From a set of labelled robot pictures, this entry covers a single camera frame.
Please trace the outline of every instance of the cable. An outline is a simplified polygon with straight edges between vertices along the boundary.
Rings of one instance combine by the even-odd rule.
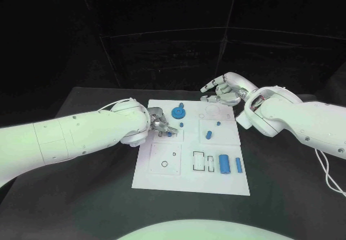
[[[123,102],[126,102],[126,101],[130,101],[130,100],[133,100],[133,98],[122,99],[122,100],[119,100],[119,101],[107,104],[107,105],[106,105],[104,107],[102,107],[97,111],[102,111],[103,109],[106,109],[106,108],[107,108],[109,106],[112,106],[113,104],[116,105],[116,104],[120,104],[120,103],[123,103]]]
[[[331,188],[334,191],[337,191],[338,193],[341,193],[341,194],[346,197],[346,192],[342,190],[342,188],[339,187],[335,179],[334,179],[332,176],[331,176],[331,162],[329,162],[329,159],[328,159],[328,157],[327,157],[327,155],[325,155],[325,152],[321,151],[321,153],[322,153],[322,155],[324,155],[324,157],[325,157],[325,160],[327,160],[327,167],[325,167],[325,165],[324,165],[324,161],[322,161],[322,158],[321,158],[318,149],[315,149],[315,152],[316,152],[316,156],[318,156],[318,158],[319,158],[319,162],[321,162],[322,168],[324,168],[325,173],[327,173],[327,184],[328,184],[329,188]],[[335,184],[335,186],[338,187],[339,190],[335,189],[335,188],[331,186],[331,181],[329,181],[329,179],[332,180],[332,182],[334,182],[334,184]]]

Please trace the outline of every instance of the white base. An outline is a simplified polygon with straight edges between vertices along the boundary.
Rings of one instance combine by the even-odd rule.
[[[184,103],[187,116],[172,117],[172,109]],[[141,145],[132,187],[136,189],[233,194],[250,196],[247,171],[234,109],[230,106],[201,102],[151,100],[148,107],[164,109],[169,125],[179,129],[178,136],[159,136],[151,132]],[[205,131],[213,131],[208,140]],[[204,152],[205,170],[194,170],[194,152]],[[220,155],[230,158],[231,174],[221,174]],[[210,171],[208,156],[214,158]],[[239,173],[237,158],[243,173]]]

